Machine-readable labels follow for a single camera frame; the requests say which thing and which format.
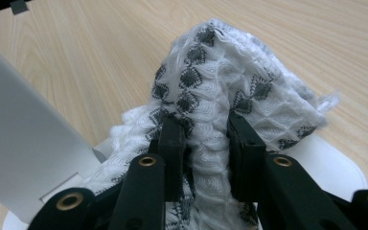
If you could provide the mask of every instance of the crumpled cloth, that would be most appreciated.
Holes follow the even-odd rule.
[[[229,112],[253,126],[268,152],[282,153],[323,127],[337,101],[316,97],[257,37],[211,19],[172,44],[149,103],[126,112],[124,124],[110,130],[114,151],[84,187],[100,194],[120,183],[129,162],[160,135],[163,117],[173,114],[192,150],[194,178],[183,175],[183,197],[167,203],[166,229],[250,229],[257,224],[253,204],[231,196]]]

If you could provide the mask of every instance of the wooden table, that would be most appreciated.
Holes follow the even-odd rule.
[[[172,41],[215,17],[260,38],[317,95],[340,92],[316,133],[368,179],[368,1],[34,0],[28,7],[0,11],[0,53],[91,145],[124,111],[147,103]],[[0,205],[0,227],[6,213]]]

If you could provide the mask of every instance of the white lace fabric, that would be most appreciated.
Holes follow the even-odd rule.
[[[280,152],[326,124],[337,97],[318,99],[255,36],[218,19],[196,25],[172,46],[155,76],[149,103],[126,112],[110,131],[110,158],[84,186],[96,194],[120,183],[129,162],[146,153],[167,114],[181,121],[191,148],[194,187],[167,203],[166,229],[250,229],[245,205],[231,196],[230,111],[243,116]]]

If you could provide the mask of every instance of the lace fabric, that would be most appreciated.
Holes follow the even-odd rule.
[[[168,114],[182,123],[194,178],[180,202],[167,203],[166,229],[250,229],[252,207],[231,196],[230,111],[243,116],[280,152],[326,124],[337,96],[320,100],[255,36],[218,19],[196,25],[172,45],[155,74],[149,103],[126,112],[110,131],[113,154],[84,186],[96,194],[119,183],[129,162],[147,152]]]

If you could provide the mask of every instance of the wooden surface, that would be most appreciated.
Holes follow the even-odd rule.
[[[93,146],[146,104],[174,39],[212,17],[266,43],[341,103],[317,133],[368,179],[368,1],[34,0],[0,11],[0,53]],[[0,205],[0,226],[6,209]]]

